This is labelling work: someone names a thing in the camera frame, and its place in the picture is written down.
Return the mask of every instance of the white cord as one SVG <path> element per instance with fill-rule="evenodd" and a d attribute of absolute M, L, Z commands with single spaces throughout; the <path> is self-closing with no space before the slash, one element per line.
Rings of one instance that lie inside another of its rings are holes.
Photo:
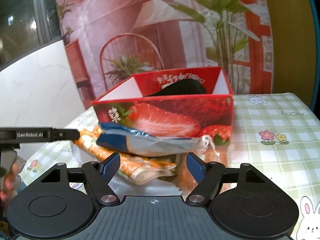
<path fill-rule="evenodd" d="M 213 150 L 214 154 L 216 155 L 218 162 L 219 162 L 220 161 L 220 153 L 217 152 L 212 137 L 210 135 L 204 135 L 201 137 L 201 139 L 202 139 L 202 143 L 203 143 L 206 150 L 208 149 L 209 145 L 212 147 L 212 150 Z"/>

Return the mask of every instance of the human hand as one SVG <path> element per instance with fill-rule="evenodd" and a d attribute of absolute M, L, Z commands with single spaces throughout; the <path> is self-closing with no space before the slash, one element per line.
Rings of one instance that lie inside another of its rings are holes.
<path fill-rule="evenodd" d="M 25 164 L 26 161 L 17 156 L 4 180 L 4 189 L 0 191 L 0 199 L 5 210 L 9 202 L 17 195 L 16 189 L 21 184 L 19 173 Z"/>

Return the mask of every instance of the white wall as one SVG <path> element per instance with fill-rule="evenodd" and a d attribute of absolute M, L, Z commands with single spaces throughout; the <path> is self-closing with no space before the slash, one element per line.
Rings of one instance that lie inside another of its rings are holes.
<path fill-rule="evenodd" d="M 0 126 L 64 127 L 84 112 L 63 41 L 44 47 L 0 72 Z M 43 144 L 23 144 L 30 158 Z"/>

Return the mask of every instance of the green and white tablecloth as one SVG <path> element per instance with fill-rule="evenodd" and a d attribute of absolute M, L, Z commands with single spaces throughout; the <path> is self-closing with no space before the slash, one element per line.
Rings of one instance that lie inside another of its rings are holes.
<path fill-rule="evenodd" d="M 299 208 L 304 196 L 315 208 L 320 201 L 320 121 L 291 93 L 234 98 L 229 166 L 251 163 L 287 192 Z M 93 128 L 97 123 L 91 107 L 68 127 Z M 29 185 L 59 162 L 69 168 L 78 167 L 69 142 L 42 147 L 28 160 L 21 176 Z M 292 234 L 294 239 L 302 218 L 300 214 Z"/>

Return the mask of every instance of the strawberry box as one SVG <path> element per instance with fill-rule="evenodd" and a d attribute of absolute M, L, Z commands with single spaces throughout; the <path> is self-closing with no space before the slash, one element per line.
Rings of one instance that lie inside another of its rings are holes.
<path fill-rule="evenodd" d="M 206 94 L 149 96 L 182 79 L 199 81 Z M 99 122 L 116 122 L 161 137 L 210 135 L 228 145 L 233 92 L 221 67 L 134 74 L 92 102 Z"/>

